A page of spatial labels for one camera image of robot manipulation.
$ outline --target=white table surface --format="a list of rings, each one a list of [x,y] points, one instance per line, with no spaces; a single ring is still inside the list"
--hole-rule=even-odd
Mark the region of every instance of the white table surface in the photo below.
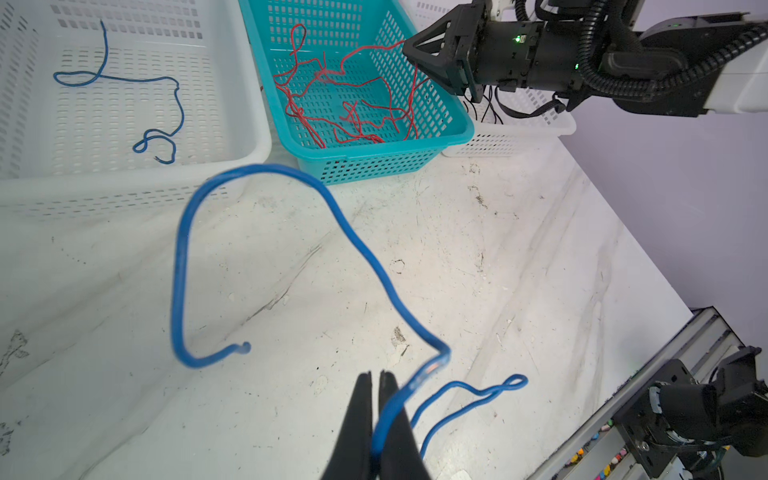
[[[530,379],[432,440],[435,480],[523,480],[690,318],[559,141],[332,191],[453,348],[410,413],[449,380]],[[319,478],[357,374],[404,381],[432,355],[313,191],[259,176],[237,204],[208,205],[187,341],[253,351],[203,370],[170,350],[180,209],[4,221],[0,478]],[[437,402],[417,442],[470,400]]]

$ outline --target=red wire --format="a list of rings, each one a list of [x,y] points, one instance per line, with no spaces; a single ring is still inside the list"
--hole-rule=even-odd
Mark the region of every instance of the red wire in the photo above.
[[[300,43],[299,43],[299,45],[297,47],[296,46],[296,39],[294,38],[294,34],[296,32],[296,29],[299,28],[299,27],[301,27],[303,29],[303,35],[302,35],[301,41],[300,41]],[[343,75],[346,75],[346,69],[344,68],[344,64],[352,56],[357,55],[361,51],[365,51],[365,50],[385,50],[385,51],[389,51],[389,50],[392,50],[392,49],[397,48],[398,46],[402,45],[403,42],[405,42],[405,40],[399,41],[399,42],[395,43],[394,45],[390,45],[390,46],[367,45],[367,46],[359,47],[356,50],[352,51],[351,53],[345,55],[342,58],[342,60],[341,60],[341,63],[339,65],[339,70],[338,71],[333,71],[333,70],[329,70],[327,68],[327,66],[326,66],[326,54],[325,54],[325,52],[323,52],[323,62],[322,63],[320,62],[320,60],[318,58],[312,58],[312,59],[306,60],[306,61],[299,61],[299,55],[298,54],[299,54],[299,51],[301,50],[301,48],[304,46],[304,42],[306,41],[306,35],[307,35],[307,29],[306,29],[306,27],[303,24],[299,23],[299,24],[294,25],[293,28],[291,28],[290,38],[291,38],[291,46],[293,47],[293,50],[290,52],[290,56],[293,57],[294,65],[293,65],[293,67],[290,70],[285,71],[285,72],[280,73],[280,74],[276,74],[276,75],[273,76],[273,78],[275,79],[275,86],[277,87],[277,89],[282,91],[286,95],[286,98],[288,99],[288,102],[287,102],[287,105],[286,105],[286,108],[285,108],[285,114],[287,116],[291,117],[291,118],[296,118],[305,127],[307,132],[310,134],[310,137],[313,139],[313,141],[315,142],[315,144],[318,147],[320,147],[320,148],[327,148],[326,143],[323,140],[323,138],[320,136],[320,134],[311,125],[311,123],[310,123],[311,121],[320,121],[320,122],[324,122],[324,123],[332,125],[333,126],[333,136],[335,137],[336,141],[338,143],[340,143],[340,144],[347,144],[349,142],[358,141],[358,140],[368,140],[368,141],[371,141],[373,143],[384,143],[385,140],[383,138],[381,138],[379,135],[377,135],[377,134],[366,134],[365,132],[363,132],[362,126],[363,125],[369,125],[369,126],[375,128],[376,130],[381,130],[382,128],[384,128],[385,123],[387,121],[390,121],[390,122],[392,122],[392,126],[395,128],[395,131],[397,131],[399,133],[400,129],[397,126],[397,122],[401,121],[403,119],[407,119],[408,122],[409,122],[408,131],[406,132],[406,136],[403,138],[403,140],[408,140],[408,138],[411,135],[412,131],[414,133],[414,138],[419,138],[419,130],[418,130],[418,128],[415,125],[415,112],[413,111],[413,99],[414,99],[414,96],[415,96],[416,89],[418,89],[423,84],[425,84],[428,79],[425,79],[425,80],[421,81],[419,84],[416,84],[416,79],[417,79],[417,77],[419,75],[418,68],[415,68],[414,72],[413,72],[413,83],[412,83],[412,88],[411,88],[411,91],[410,91],[410,94],[409,94],[408,110],[403,110],[402,108],[397,108],[397,107],[393,107],[392,106],[392,87],[389,85],[389,82],[385,78],[383,78],[383,77],[376,77],[374,79],[365,81],[362,84],[351,84],[351,83],[346,83],[346,82],[341,82],[341,81],[335,81],[335,80],[333,80],[330,77],[330,75],[333,75],[333,76],[343,76]],[[289,83],[293,80],[293,78],[296,75],[296,73],[298,72],[300,66],[302,66],[302,65],[309,65],[309,64],[312,64],[314,62],[317,62],[317,64],[319,65],[320,69],[314,73],[314,76],[313,76],[312,80],[309,83],[307,83],[306,87],[304,88],[304,90],[300,94],[294,94],[290,90],[290,88],[288,87]],[[286,76],[287,76],[287,79],[284,82],[282,82],[282,83],[278,82],[278,80],[277,80],[278,78],[282,78],[282,77],[286,77]],[[306,93],[309,91],[309,89],[312,86],[312,84],[314,84],[316,81],[320,81],[321,83],[345,86],[345,87],[362,88],[362,87],[364,87],[364,86],[366,86],[368,84],[371,84],[374,81],[378,81],[378,80],[381,80],[384,83],[384,85],[387,88],[387,91],[389,92],[389,106],[388,107],[384,107],[382,105],[373,105],[373,104],[370,104],[369,102],[367,102],[367,101],[365,101],[363,99],[355,101],[355,103],[350,103],[348,101],[344,101],[342,103],[342,106],[343,106],[344,110],[347,112],[347,115],[346,115],[346,117],[340,118],[340,120],[351,123],[353,125],[355,131],[357,132],[356,134],[350,133],[349,131],[347,131],[341,125],[337,124],[334,121],[328,120],[327,118],[307,117],[304,114],[304,109],[301,108],[296,103],[296,99],[297,98],[301,98],[304,95],[306,95]],[[387,110],[389,112],[389,116],[384,117],[382,119],[382,121],[381,121],[381,124],[375,124],[372,121],[361,120],[359,112],[357,111],[358,103],[362,103],[365,106],[367,106],[369,108],[372,108],[372,109]],[[402,112],[402,116],[398,117],[398,118],[395,118],[395,116],[394,116],[394,112],[395,111]],[[347,140],[340,140],[339,136],[338,136],[337,130],[338,131],[342,131],[346,136],[349,137],[349,139],[347,139]]]

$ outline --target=teal plastic basket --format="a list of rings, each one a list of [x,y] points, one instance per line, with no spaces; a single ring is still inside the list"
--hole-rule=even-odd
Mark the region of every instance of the teal plastic basket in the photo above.
[[[240,8],[280,141],[299,159],[301,170],[323,183],[340,184],[412,172],[446,147],[465,144],[472,138],[474,127],[458,98],[432,81],[427,81],[414,95],[418,139],[403,140],[409,122],[401,120],[397,122],[399,131],[391,122],[380,130],[363,128],[365,133],[378,134],[386,141],[383,144],[365,140],[340,144],[333,136],[333,126],[313,121],[311,125],[327,144],[327,148],[320,148],[297,119],[285,115],[287,99],[275,87],[273,76],[294,65],[290,56],[291,28],[298,23],[307,28],[306,41],[298,55],[300,61],[322,61],[325,53],[328,68],[338,70],[344,55],[359,46],[393,45],[415,34],[397,0],[240,0]],[[297,41],[299,33],[300,30],[296,33]],[[392,106],[404,107],[408,104],[414,71],[401,50],[360,52],[344,64],[347,75],[335,79],[361,84],[381,76],[392,88]],[[303,91],[317,70],[317,63],[301,67],[290,82],[291,91]],[[424,78],[419,73],[418,81]],[[363,88],[316,81],[296,103],[306,116],[328,118],[351,131],[351,124],[340,120],[347,115],[342,103],[360,99],[388,105],[389,92],[381,81]],[[387,115],[387,111],[360,105],[357,111],[362,120],[377,124]],[[346,136],[339,133],[339,138]]]

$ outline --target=gray wall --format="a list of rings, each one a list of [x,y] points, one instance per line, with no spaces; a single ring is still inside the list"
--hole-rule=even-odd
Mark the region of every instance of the gray wall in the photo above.
[[[723,477],[726,480],[765,480],[768,472],[768,457],[743,457],[731,449],[723,457]]]
[[[768,2],[646,0],[636,29],[739,10]],[[561,139],[576,161],[688,306],[714,305],[766,349],[768,376],[768,113],[662,118],[591,98],[574,116]]]

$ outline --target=black cable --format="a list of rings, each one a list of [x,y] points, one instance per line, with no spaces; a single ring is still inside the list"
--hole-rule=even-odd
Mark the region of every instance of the black cable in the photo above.
[[[733,443],[733,436],[727,436],[723,437],[717,442],[714,442],[709,445],[704,445],[700,443],[693,443],[693,444],[686,444],[686,445],[661,445],[660,443],[656,442],[648,442],[651,446],[653,446],[656,450],[659,450],[661,452],[666,453],[689,453],[689,452],[703,452],[703,451],[711,451],[713,449],[721,449],[726,445],[730,445]]]
[[[705,478],[709,476],[711,473],[720,468],[720,463],[723,461],[723,457],[725,456],[726,452],[726,449],[718,450],[709,465],[702,468],[701,470],[696,470],[695,472],[689,470],[689,472],[693,474],[694,478]]]
[[[704,60],[676,74],[656,80],[624,80],[598,71],[593,59],[599,24],[602,22],[609,0],[594,0],[581,23],[581,37],[578,45],[578,71],[584,83],[594,90],[613,98],[635,101],[653,101],[655,98],[685,88],[701,78],[720,70],[729,61],[760,42],[768,39],[768,23],[756,24],[738,38],[709,54]]]
[[[544,10],[544,7],[541,6],[542,3],[544,3],[544,0],[536,0],[535,10],[539,20],[559,22],[560,20],[578,20],[583,17],[583,15],[579,15],[578,13],[554,13],[549,10]]]
[[[518,22],[531,21],[530,17],[528,17],[528,12],[525,10],[525,0],[515,0],[515,18],[518,19]]]
[[[469,104],[472,106],[472,110],[475,111],[475,120],[478,119],[478,109],[475,108],[475,102],[467,98],[467,92],[464,92],[464,99],[469,102]]]
[[[706,457],[702,458],[702,457],[701,457],[700,455],[698,455],[698,454],[693,454],[693,455],[695,455],[695,456],[696,456],[696,457],[698,457],[698,458],[696,459],[696,461],[695,461],[695,462],[694,462],[694,463],[693,463],[693,464],[692,464],[690,467],[689,467],[689,466],[686,466],[686,468],[685,468],[685,469],[686,469],[687,471],[689,471],[689,472],[694,472],[694,471],[696,471],[696,470],[699,468],[699,464],[700,464],[701,462],[703,462],[703,461],[704,461],[704,458],[706,458]]]
[[[486,96],[485,96],[485,100],[487,100],[487,101],[488,101],[488,104],[489,104],[489,105],[491,105],[491,111],[493,112],[493,118],[494,118],[494,120],[493,120],[493,124],[494,124],[494,125],[496,125],[496,120],[498,119],[498,121],[500,121],[500,122],[502,123],[502,125],[503,125],[503,124],[504,124],[504,121],[502,120],[502,117],[501,117],[501,115],[499,115],[498,113],[496,113],[496,109],[495,109],[495,108],[493,108],[493,91],[492,91],[492,89],[491,89],[491,86],[490,86],[490,85],[488,86],[488,89],[491,91],[491,94],[490,94],[490,96],[487,96],[487,95],[486,95]]]
[[[565,104],[561,101],[559,101],[557,98],[555,98],[554,94],[552,95],[552,100],[548,101],[547,103],[543,104],[541,107],[537,108],[530,114],[523,113],[521,111],[512,110],[510,107],[504,105],[501,100],[498,98],[498,87],[495,89],[496,93],[496,103],[501,108],[501,110],[506,113],[509,117],[512,118],[518,118],[518,119],[525,119],[525,118],[535,118],[540,117],[543,114],[550,111],[552,108],[558,113],[562,113],[565,111]]]
[[[643,44],[633,31],[624,24],[621,14],[627,0],[613,0],[608,8],[608,28],[611,30],[611,40],[614,41],[618,51],[631,51],[641,53]]]
[[[482,118],[480,119],[480,123],[482,123],[485,120],[485,116],[488,114],[488,109],[490,108],[491,108],[491,102],[488,102],[488,107],[485,107],[485,112],[483,112]]]

